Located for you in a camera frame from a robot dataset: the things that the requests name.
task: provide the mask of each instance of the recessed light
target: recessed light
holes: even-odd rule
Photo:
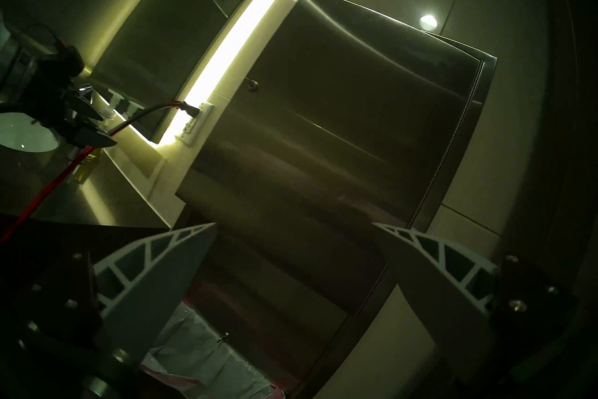
[[[436,27],[438,27],[438,22],[436,22],[434,16],[426,15],[419,20],[419,25],[422,27],[423,30],[432,31]]]

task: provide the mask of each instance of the bolt head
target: bolt head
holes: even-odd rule
[[[509,301],[509,307],[514,312],[525,312],[527,310],[527,304],[520,299],[511,299]]]

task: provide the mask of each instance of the red wire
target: red wire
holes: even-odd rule
[[[181,104],[181,101],[168,101],[169,103],[173,103],[173,107],[178,107]],[[120,128],[114,129],[112,132],[108,133],[110,136],[116,135],[122,129],[128,126],[122,126]],[[83,162],[83,159],[89,155],[95,148],[94,147],[86,147],[81,151],[79,156],[75,158],[73,162],[71,162],[65,170],[63,170],[58,177],[52,180],[46,187],[35,197],[35,199],[31,202],[27,209],[19,216],[19,218],[4,232],[2,238],[0,238],[0,246],[2,246],[8,239],[12,236],[12,234],[19,228],[23,222],[25,222],[31,214],[39,207],[41,202],[47,198],[48,194],[52,193],[52,191],[61,184],[61,182],[70,174],[75,168]]]

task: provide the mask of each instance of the yellow bottle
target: yellow bottle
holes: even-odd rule
[[[102,156],[102,148],[96,148],[87,155],[83,162],[77,166],[75,171],[72,173],[73,180],[79,185],[85,183],[85,180],[93,172],[93,169],[100,163],[100,157]]]

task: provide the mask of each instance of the sink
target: sink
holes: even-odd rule
[[[58,140],[50,129],[22,112],[0,114],[0,145],[17,151],[47,152],[58,147]]]

